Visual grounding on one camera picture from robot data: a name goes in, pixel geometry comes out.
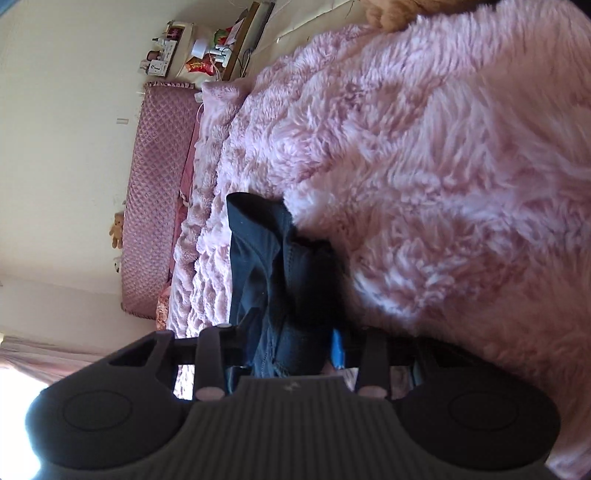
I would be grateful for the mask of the pink quilted headboard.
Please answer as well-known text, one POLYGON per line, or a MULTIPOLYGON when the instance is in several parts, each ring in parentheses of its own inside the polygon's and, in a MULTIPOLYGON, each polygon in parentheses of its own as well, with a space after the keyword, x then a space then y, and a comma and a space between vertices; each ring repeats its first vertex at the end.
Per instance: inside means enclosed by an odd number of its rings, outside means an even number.
POLYGON ((132 150, 122 233, 122 309, 155 319, 171 276, 182 181, 197 135, 197 89, 148 82, 132 150))

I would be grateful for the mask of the white bedside shelf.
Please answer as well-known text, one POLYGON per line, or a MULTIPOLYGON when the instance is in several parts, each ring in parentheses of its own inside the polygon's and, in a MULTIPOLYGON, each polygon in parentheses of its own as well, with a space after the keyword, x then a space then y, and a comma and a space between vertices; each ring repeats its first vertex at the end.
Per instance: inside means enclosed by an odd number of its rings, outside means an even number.
POLYGON ((206 81, 221 80, 235 46, 239 27, 214 29, 195 23, 171 21, 152 39, 152 45, 140 61, 139 72, 153 81, 179 81, 199 86, 206 81), (208 76, 188 73, 185 62, 192 56, 214 57, 216 73, 208 76))

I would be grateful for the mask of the red snack bag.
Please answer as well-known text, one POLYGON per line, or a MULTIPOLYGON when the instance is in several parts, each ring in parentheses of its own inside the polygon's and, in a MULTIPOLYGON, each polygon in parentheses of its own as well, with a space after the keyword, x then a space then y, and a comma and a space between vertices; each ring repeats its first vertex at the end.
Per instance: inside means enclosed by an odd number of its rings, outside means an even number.
POLYGON ((214 57, 211 54, 205 54, 204 57, 190 57, 184 65, 188 73, 200 73, 208 76, 214 76, 216 73, 214 57))

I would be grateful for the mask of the pink fluffy blanket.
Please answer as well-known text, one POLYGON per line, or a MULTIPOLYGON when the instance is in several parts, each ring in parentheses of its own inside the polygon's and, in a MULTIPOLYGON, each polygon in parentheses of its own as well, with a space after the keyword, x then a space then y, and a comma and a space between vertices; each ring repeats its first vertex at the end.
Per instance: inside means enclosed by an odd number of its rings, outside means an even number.
POLYGON ((590 470, 590 20, 503 1, 349 25, 202 88, 168 326, 228 320, 225 198, 280 199, 359 321, 460 344, 545 390, 561 478, 590 470))

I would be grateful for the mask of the black pants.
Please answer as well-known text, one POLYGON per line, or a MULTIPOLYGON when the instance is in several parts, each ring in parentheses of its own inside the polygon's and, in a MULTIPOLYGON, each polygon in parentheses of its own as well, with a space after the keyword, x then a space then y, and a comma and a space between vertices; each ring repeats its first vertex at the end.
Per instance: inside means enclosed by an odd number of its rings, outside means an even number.
POLYGON ((242 364, 259 378, 318 375, 346 322, 339 260, 327 240, 301 236, 283 202, 226 198, 231 231, 229 323, 242 364))

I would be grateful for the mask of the pink curtain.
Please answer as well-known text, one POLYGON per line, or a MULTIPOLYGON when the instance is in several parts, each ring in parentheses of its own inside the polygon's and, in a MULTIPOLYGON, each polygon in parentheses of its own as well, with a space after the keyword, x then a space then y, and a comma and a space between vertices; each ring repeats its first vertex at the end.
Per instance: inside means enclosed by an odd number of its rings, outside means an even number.
POLYGON ((56 383, 102 358, 102 353, 1 335, 1 366, 45 384, 56 383))

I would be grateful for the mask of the brown plush teddy bear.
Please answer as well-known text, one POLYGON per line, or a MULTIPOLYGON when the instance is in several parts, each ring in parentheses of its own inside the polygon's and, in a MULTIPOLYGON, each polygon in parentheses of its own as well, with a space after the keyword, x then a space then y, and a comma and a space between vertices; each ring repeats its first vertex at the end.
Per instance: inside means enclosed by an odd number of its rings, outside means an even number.
POLYGON ((386 32, 399 32, 420 16, 456 14, 470 8, 457 0, 366 0, 362 1, 370 25, 386 32))

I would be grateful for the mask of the small teddy bear toy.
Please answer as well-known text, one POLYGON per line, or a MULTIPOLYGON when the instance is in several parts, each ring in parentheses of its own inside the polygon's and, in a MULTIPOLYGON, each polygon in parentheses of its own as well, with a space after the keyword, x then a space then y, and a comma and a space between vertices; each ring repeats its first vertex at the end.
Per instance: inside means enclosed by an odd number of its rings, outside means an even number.
POLYGON ((113 249, 121 249, 123 244, 123 224, 124 213, 117 212, 114 214, 113 223, 109 230, 111 237, 111 246, 113 249))

